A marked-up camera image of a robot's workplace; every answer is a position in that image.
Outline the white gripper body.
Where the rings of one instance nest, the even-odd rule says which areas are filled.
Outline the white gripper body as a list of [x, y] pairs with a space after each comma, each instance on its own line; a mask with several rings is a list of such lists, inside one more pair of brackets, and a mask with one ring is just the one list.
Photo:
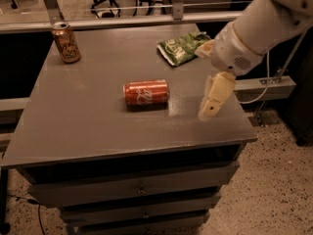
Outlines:
[[263, 55], [256, 54], [244, 45], [233, 23], [227, 23], [216, 35], [210, 55], [214, 67], [220, 71], [229, 71], [234, 76], [249, 73], [263, 58]]

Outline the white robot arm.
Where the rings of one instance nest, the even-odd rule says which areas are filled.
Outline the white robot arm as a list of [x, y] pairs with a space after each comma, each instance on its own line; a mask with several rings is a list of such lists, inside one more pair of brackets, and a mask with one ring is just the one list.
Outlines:
[[233, 93], [236, 78], [249, 73], [269, 51], [313, 25], [313, 0], [252, 0], [240, 16], [195, 51], [218, 73], [205, 82], [199, 118], [216, 116]]

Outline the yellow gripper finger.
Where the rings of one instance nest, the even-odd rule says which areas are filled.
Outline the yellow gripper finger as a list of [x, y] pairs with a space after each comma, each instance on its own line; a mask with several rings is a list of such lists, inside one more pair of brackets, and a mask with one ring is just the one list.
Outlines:
[[222, 71], [215, 76], [209, 75], [205, 82], [198, 118], [209, 121], [215, 117], [235, 89], [236, 77]]
[[208, 40], [204, 42], [200, 47], [195, 50], [195, 54], [200, 58], [210, 57], [213, 43], [213, 40]]

